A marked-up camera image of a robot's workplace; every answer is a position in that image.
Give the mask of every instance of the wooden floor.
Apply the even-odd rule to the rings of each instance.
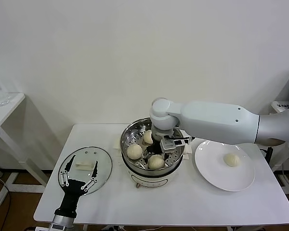
[[[2,177],[3,181],[6,181],[9,173],[5,173]],[[18,184],[38,184],[38,182],[28,173],[20,173],[15,183]],[[41,194],[38,193],[20,193],[12,192],[12,200],[10,211],[8,213],[7,219],[4,223],[2,231],[23,231],[29,226],[42,226],[48,227],[47,223],[36,222],[33,219],[33,214],[35,208],[39,203]],[[0,230],[3,224],[5,214],[8,210],[9,197],[7,196],[0,206]],[[90,225],[88,226],[88,231],[98,231],[103,226]],[[151,229],[154,227],[129,227],[125,226],[126,231],[139,231],[144,229]],[[197,231],[226,231],[226,227],[194,227]],[[158,229],[159,231],[193,231],[191,227],[162,227]],[[266,226],[266,231],[289,231],[289,225],[283,226]]]

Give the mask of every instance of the steamed bun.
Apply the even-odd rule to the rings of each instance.
[[[132,144],[130,147],[127,148],[126,154],[129,159],[137,160],[142,157],[143,149],[138,144]]]
[[[149,143],[149,144],[153,144],[153,140],[152,140],[151,135],[152,135],[152,131],[151,130],[145,131],[145,133],[144,133],[144,142]]]
[[[153,155],[148,160],[149,169],[159,169],[165,166],[165,161],[161,155]]]
[[[230,167],[237,167],[240,165],[240,157],[234,153],[228,153],[223,157],[223,160],[226,164],[228,164]]]

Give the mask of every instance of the cable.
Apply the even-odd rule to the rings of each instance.
[[[4,186],[4,188],[6,188],[6,190],[8,191],[8,195],[9,195],[9,207],[8,207],[8,211],[6,212],[6,214],[5,214],[5,218],[4,218],[4,220],[3,220],[3,224],[2,224],[2,226],[1,226],[1,229],[0,229],[0,231],[2,231],[2,229],[3,229],[3,226],[4,226],[4,223],[5,223],[5,221],[6,221],[6,218],[7,218],[7,216],[8,216],[8,214],[9,214],[9,211],[10,211],[10,207],[11,207],[11,199],[12,199],[12,197],[11,197],[11,192],[10,192],[10,190],[5,186],[5,183],[0,179],[0,184],[2,184],[3,186]]]
[[[158,230],[160,228],[163,228],[163,226],[158,227],[158,228],[154,228],[154,229],[147,229],[147,230],[138,230],[138,231],[149,231],[149,230]]]
[[[34,227],[34,226],[30,226],[30,227],[25,228],[24,231],[28,231],[28,230],[33,230],[33,231],[35,231],[35,228],[36,228],[36,227]]]
[[[138,231],[149,231],[149,230],[158,230],[158,229],[160,229],[160,228],[163,228],[163,226],[161,226],[161,227],[158,227],[158,228],[155,228],[155,229],[147,229],[147,230],[138,230]]]

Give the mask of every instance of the white robotic arm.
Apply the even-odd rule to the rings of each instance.
[[[165,134],[179,127],[191,136],[227,144],[257,142],[274,146],[289,142],[289,109],[264,116],[233,104],[201,101],[184,104],[157,99],[152,103],[150,118],[159,132]]]

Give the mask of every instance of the white table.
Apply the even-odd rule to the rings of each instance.
[[[242,144],[254,161],[254,183],[241,192],[226,192],[209,184],[193,163],[193,155],[178,168],[176,178],[160,188],[135,188],[115,140],[127,125],[77,124],[73,127],[35,211],[36,221],[51,222],[63,191],[57,173],[75,150],[98,146],[110,154],[113,170],[98,191],[79,200],[75,223],[152,226],[250,226],[289,223],[289,201],[258,147]],[[193,141],[193,149],[201,143]]]
[[[1,128],[3,122],[23,101],[25,95],[23,93],[10,93],[10,102],[0,107],[0,138],[14,151],[13,157],[18,163],[24,167],[35,179],[42,185],[16,185],[13,184],[18,173],[12,173],[6,181],[6,186],[11,192],[27,192],[42,193],[46,186],[48,177],[37,167],[37,165],[25,154],[25,152],[13,141],[13,139]],[[3,202],[7,190],[3,187],[0,192],[0,205]]]

